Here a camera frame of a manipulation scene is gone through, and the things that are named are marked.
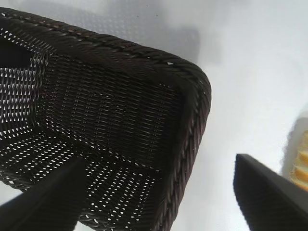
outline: white table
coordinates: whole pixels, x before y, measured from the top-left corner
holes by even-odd
[[[308,1],[0,0],[0,5],[198,64],[212,84],[212,108],[172,230],[248,231],[232,187],[236,153],[251,154],[287,175],[300,134],[308,129]],[[0,203],[18,193],[1,184]],[[90,229],[78,224],[76,230]]]

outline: wicker basket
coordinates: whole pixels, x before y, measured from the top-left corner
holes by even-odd
[[[0,37],[33,54],[0,68],[0,179],[25,191],[82,156],[83,224],[170,230],[210,109],[206,75],[164,51],[0,11]]]

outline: yellow object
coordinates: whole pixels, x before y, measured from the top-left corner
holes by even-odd
[[[297,149],[297,157],[291,172],[291,182],[308,191],[308,130]]]

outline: black plastic piece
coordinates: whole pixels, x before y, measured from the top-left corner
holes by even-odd
[[[0,231],[72,231],[86,197],[85,162],[75,158],[0,207]]]
[[[236,156],[233,185],[252,231],[308,230],[308,193],[251,156]]]

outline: woven pattern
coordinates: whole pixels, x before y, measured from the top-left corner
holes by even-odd
[[[1,180],[26,190],[82,156],[82,223],[170,230],[209,113],[205,74],[163,51],[0,10],[0,36],[33,52],[28,68],[0,68]]]

